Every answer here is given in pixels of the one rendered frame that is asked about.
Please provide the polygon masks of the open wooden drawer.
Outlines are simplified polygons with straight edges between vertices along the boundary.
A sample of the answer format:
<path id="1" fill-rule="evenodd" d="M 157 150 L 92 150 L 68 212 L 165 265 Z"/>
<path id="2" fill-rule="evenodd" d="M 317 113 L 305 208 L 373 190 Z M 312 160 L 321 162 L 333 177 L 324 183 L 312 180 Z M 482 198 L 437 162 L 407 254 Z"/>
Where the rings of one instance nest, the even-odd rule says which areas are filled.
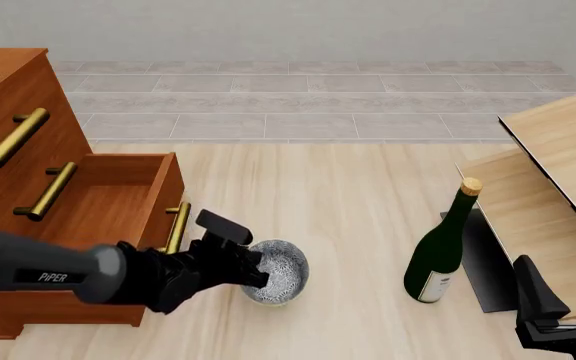
<path id="1" fill-rule="evenodd" d="M 39 223 L 37 239 L 85 250 L 125 241 L 167 245 L 184 183 L 174 153 L 85 155 Z"/>

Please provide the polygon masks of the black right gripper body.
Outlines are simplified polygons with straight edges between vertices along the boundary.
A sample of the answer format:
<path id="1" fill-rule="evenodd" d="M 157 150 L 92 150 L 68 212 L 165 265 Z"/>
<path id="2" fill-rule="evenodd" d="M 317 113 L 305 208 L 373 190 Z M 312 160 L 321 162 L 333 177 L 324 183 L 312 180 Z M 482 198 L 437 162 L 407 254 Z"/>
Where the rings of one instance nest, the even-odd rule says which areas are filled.
<path id="1" fill-rule="evenodd" d="M 524 349 L 576 356 L 576 325 L 558 320 L 524 320 L 517 314 L 515 332 Z"/>

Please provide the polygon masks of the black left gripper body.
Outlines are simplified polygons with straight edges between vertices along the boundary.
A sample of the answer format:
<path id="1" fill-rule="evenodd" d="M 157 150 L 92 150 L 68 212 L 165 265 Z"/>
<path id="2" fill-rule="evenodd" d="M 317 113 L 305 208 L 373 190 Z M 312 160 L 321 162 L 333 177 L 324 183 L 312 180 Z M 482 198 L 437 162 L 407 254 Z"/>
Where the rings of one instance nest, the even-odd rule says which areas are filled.
<path id="1" fill-rule="evenodd" d="M 253 284 L 253 253 L 248 248 L 227 241 L 225 245 L 208 240 L 193 240 L 188 254 L 199 273 L 197 291 L 221 284 Z"/>

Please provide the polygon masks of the dark green wine bottle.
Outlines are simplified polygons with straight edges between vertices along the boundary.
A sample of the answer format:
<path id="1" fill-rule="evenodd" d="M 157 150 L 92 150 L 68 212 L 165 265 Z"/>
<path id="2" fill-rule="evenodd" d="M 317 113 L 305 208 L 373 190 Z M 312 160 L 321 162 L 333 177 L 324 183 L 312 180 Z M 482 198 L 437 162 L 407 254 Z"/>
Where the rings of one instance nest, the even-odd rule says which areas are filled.
<path id="1" fill-rule="evenodd" d="M 417 244 L 404 275 L 404 287 L 418 302 L 437 302 L 448 289 L 461 264 L 466 221 L 482 189 L 480 180 L 463 179 L 440 224 Z"/>

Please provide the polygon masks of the pale wooden rack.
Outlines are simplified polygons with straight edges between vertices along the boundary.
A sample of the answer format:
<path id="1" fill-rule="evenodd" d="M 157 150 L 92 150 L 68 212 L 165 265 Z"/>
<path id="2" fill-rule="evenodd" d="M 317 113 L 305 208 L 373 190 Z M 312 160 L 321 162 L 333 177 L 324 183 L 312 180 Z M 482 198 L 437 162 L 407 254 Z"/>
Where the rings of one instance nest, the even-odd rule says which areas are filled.
<path id="1" fill-rule="evenodd" d="M 531 257 L 576 321 L 576 95 L 501 125 L 513 144 L 445 146 L 445 166 L 483 183 L 478 207 L 506 257 Z"/>

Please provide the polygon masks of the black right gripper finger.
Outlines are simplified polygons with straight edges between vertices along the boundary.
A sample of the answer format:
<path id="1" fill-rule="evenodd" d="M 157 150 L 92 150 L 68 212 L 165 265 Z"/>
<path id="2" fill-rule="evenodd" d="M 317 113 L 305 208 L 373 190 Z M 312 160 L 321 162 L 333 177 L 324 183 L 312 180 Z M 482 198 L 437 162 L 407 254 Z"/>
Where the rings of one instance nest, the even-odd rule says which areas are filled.
<path id="1" fill-rule="evenodd" d="M 518 293 L 518 320 L 560 320 L 570 308 L 551 290 L 528 255 L 513 263 Z"/>

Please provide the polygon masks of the black patterned bowl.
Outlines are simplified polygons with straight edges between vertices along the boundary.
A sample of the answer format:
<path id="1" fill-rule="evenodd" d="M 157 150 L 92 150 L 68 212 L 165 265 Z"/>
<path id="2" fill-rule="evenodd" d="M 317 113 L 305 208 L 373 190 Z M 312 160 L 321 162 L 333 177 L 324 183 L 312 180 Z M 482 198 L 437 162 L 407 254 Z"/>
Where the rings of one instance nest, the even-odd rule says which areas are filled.
<path id="1" fill-rule="evenodd" d="M 262 254 L 257 269 L 269 275 L 263 288 L 241 286 L 249 299 L 261 305 L 282 306 L 302 293 L 310 269 L 305 254 L 296 245 L 272 239 L 252 245 L 249 249 Z"/>

